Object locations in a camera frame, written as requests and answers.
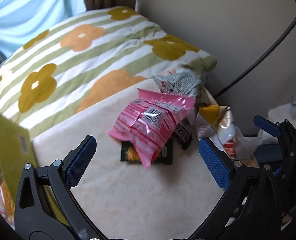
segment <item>cardboard box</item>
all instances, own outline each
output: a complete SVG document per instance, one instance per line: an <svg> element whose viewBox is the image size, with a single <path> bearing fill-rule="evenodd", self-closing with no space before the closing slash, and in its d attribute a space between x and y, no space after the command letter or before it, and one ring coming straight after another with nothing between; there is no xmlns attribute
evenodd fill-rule
<svg viewBox="0 0 296 240"><path fill-rule="evenodd" d="M0 114L0 170L8 189L2 194L5 203L15 203L22 170L27 163L38 167L28 130ZM50 187L46 186L45 190L57 219L67 224Z"/></svg>

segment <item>white tablecloth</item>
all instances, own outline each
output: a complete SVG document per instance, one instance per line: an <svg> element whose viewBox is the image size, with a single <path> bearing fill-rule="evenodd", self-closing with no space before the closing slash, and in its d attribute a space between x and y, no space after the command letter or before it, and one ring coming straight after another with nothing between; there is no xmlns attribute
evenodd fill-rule
<svg viewBox="0 0 296 240"><path fill-rule="evenodd" d="M118 114L136 99L137 88L158 91L146 80L72 116L33 140L40 166L63 159L86 135L97 152L71 191L108 238L185 239L205 220L223 194L198 153L196 133L187 151L174 142L173 165L120 162L120 142L110 138Z"/></svg>

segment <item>chocolate bar wrapper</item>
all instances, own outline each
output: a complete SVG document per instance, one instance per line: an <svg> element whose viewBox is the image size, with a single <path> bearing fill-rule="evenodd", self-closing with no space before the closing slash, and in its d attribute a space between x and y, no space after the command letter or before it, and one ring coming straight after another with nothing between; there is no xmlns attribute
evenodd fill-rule
<svg viewBox="0 0 296 240"><path fill-rule="evenodd" d="M183 127L180 123L176 125L175 131L173 132L173 137L179 143L180 147L183 150L187 150L191 141L192 141L192 133L188 132L185 127Z"/></svg>
<svg viewBox="0 0 296 240"><path fill-rule="evenodd" d="M157 155L153 163L162 163L165 165L172 165L173 158L173 139L170 138L165 144L164 148ZM120 161L129 163L141 163L138 153L131 142L121 142Z"/></svg>

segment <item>plastic bag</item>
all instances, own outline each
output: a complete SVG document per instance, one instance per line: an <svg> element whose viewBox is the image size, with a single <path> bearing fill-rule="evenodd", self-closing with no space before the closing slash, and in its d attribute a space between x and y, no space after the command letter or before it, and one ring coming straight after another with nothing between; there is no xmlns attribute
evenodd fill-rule
<svg viewBox="0 0 296 240"><path fill-rule="evenodd" d="M236 127L230 107L227 108L223 119L218 124L217 134L228 156L235 159Z"/></svg>
<svg viewBox="0 0 296 240"><path fill-rule="evenodd" d="M195 128L198 140L204 137L208 137L218 148L218 150L226 152L217 136L215 129L207 122L207 120L200 113L198 113L196 116Z"/></svg>
<svg viewBox="0 0 296 240"><path fill-rule="evenodd" d="M194 109L195 98L138 89L138 99L120 113L109 135L130 141L147 168L163 149L175 126Z"/></svg>
<svg viewBox="0 0 296 240"><path fill-rule="evenodd" d="M190 69L176 68L168 73L154 75L152 79L162 93L196 98L195 111L190 112L186 117L191 125L195 123L198 108L210 104L203 82Z"/></svg>

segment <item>orange flower pattern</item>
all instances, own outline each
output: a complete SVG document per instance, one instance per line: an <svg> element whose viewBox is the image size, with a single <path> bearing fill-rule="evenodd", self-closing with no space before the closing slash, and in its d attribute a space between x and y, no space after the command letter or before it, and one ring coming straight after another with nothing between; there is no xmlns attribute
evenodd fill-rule
<svg viewBox="0 0 296 240"><path fill-rule="evenodd" d="M47 34L49 33L49 30L45 30L43 33L40 33L37 37L33 38L32 40L28 41L25 45L23 45L23 49L28 49L32 45L34 45L37 41L42 40Z"/></svg>
<svg viewBox="0 0 296 240"><path fill-rule="evenodd" d="M141 76L131 77L123 69L112 70L97 80L90 89L89 95L80 103L76 113L145 79L145 77Z"/></svg>
<svg viewBox="0 0 296 240"><path fill-rule="evenodd" d="M44 65L38 72L30 73L21 87L18 108L21 113L29 111L36 103L46 101L57 87L51 74L56 70L56 64Z"/></svg>
<svg viewBox="0 0 296 240"><path fill-rule="evenodd" d="M90 47L92 41L102 37L104 33L104 28L83 24L65 35L60 42L60 46L71 46L73 51L82 51Z"/></svg>
<svg viewBox="0 0 296 240"><path fill-rule="evenodd" d="M152 52L164 60L176 60L186 54L186 50L198 52L199 49L174 35L167 34L161 39L144 41L153 46Z"/></svg>
<svg viewBox="0 0 296 240"><path fill-rule="evenodd" d="M111 20L122 21L130 18L133 15L138 15L138 13L129 7L119 7L108 11L108 14L111 15Z"/></svg>

